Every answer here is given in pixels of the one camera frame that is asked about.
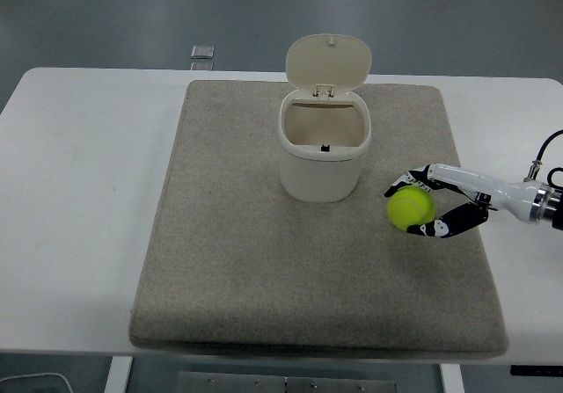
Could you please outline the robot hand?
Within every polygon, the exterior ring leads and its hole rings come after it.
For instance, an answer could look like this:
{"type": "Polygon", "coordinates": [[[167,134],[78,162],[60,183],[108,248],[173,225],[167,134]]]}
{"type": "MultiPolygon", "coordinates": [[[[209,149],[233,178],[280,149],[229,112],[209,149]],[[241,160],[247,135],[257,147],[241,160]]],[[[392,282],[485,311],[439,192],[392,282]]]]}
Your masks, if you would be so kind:
{"type": "Polygon", "coordinates": [[[491,210],[506,210],[522,222],[535,222],[539,216],[537,196],[544,190],[543,184],[537,181],[511,184],[452,165],[428,164],[399,177],[384,196],[390,198],[406,186],[416,186],[428,193],[448,189],[468,199],[433,221],[406,229],[409,234],[439,238],[476,228],[487,221],[491,210]]]}

